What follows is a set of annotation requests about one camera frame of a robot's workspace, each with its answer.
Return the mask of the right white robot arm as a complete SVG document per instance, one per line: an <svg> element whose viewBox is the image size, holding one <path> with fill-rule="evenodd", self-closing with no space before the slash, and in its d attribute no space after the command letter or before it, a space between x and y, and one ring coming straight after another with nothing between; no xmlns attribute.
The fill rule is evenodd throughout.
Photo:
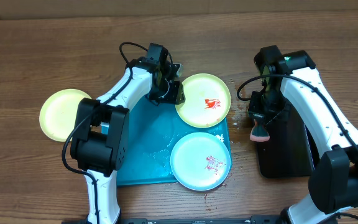
<svg viewBox="0 0 358 224"><path fill-rule="evenodd" d="M358 130L325 89L303 50L283 54L263 47L254 57L262 89L254 91L248 114L250 139L277 151L289 145L315 147L308 194L279 215L253 216L252 223L336 223L358 207Z"/></svg>

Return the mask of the light blue plate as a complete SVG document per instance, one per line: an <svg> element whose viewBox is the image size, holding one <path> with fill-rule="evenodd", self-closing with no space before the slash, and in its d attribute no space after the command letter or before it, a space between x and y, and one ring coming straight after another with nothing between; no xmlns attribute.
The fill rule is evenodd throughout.
<svg viewBox="0 0 358 224"><path fill-rule="evenodd" d="M221 185L231 164L231 154L221 137L203 132L182 137L170 156L176 180L195 191L207 191Z"/></svg>

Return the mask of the yellow-green plate with red stain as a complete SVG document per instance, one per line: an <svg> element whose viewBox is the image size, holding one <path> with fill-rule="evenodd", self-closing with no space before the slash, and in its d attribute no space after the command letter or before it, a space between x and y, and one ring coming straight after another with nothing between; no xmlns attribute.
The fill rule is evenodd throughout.
<svg viewBox="0 0 358 224"><path fill-rule="evenodd" d="M210 128L220 123L231 107L231 94L217 76L199 73L183 81L185 102L176 105L179 117L190 126Z"/></svg>

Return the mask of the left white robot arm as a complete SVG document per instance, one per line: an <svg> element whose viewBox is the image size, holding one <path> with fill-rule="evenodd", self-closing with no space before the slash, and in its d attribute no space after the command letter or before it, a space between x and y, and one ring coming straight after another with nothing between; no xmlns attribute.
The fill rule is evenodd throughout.
<svg viewBox="0 0 358 224"><path fill-rule="evenodd" d="M129 143L129 115L141 98L151 103L185 102L178 81L182 65L174 63L168 49L151 43L146 55L126 60L123 77L96 100L83 98L75 125L62 148L67 170L85 177L89 214L83 223L118 223L117 171L124 163Z"/></svg>

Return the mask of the yellow plate with ketchup swirl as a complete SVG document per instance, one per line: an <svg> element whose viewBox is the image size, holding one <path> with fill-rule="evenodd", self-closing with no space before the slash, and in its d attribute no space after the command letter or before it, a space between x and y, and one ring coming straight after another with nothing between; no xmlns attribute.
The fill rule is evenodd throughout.
<svg viewBox="0 0 358 224"><path fill-rule="evenodd" d="M39 123L43 133L50 139L65 142L75 125L79 102L89 94L77 89L60 90L43 104Z"/></svg>

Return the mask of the black water tray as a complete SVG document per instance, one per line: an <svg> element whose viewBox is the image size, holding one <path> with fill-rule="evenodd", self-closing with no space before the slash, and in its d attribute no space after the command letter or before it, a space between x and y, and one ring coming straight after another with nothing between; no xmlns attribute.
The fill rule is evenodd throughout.
<svg viewBox="0 0 358 224"><path fill-rule="evenodd" d="M297 110L287 103L265 128L270 139L255 144L260 174L267 179L310 176L319 153Z"/></svg>

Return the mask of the teal plastic tray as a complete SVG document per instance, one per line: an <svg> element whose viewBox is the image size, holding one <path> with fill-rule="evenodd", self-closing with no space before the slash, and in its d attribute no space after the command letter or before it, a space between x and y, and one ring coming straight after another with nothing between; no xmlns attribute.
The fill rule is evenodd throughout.
<svg viewBox="0 0 358 224"><path fill-rule="evenodd" d="M155 106L142 97L129 114L129 148L117 172L117 185L175 182L172 149L182 137L197 132L216 136L231 153L227 119L210 128L192 127L179 117L175 105Z"/></svg>

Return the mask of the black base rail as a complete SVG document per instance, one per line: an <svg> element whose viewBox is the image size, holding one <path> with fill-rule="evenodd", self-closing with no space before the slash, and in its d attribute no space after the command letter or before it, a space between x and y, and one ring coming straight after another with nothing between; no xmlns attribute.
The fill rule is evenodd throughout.
<svg viewBox="0 0 358 224"><path fill-rule="evenodd" d="M159 219L119 218L117 224L282 224L279 215L254 215L249 218L194 218L194 219Z"/></svg>

